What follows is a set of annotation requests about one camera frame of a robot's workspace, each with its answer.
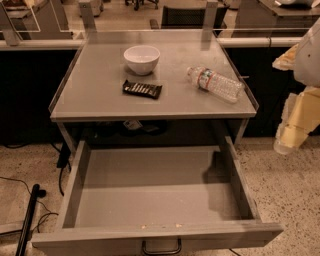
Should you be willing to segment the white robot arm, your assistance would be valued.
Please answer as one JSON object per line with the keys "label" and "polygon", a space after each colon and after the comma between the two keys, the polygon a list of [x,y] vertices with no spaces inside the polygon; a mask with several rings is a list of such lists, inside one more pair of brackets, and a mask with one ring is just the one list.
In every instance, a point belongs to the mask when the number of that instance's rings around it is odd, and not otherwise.
{"label": "white robot arm", "polygon": [[273,148],[287,155],[297,150],[320,125],[320,19],[272,66],[292,70],[294,79],[305,86],[301,93],[289,94],[276,132]]}

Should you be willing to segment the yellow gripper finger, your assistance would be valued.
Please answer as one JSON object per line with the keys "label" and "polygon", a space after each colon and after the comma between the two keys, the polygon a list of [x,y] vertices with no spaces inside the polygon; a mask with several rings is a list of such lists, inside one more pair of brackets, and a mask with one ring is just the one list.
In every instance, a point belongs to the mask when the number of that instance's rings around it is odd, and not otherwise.
{"label": "yellow gripper finger", "polygon": [[281,118],[273,148],[287,155],[297,150],[320,125],[320,88],[307,86],[299,94],[290,93]]}
{"label": "yellow gripper finger", "polygon": [[276,58],[272,63],[272,67],[282,71],[293,70],[295,66],[296,52],[298,45],[295,44],[281,56]]}

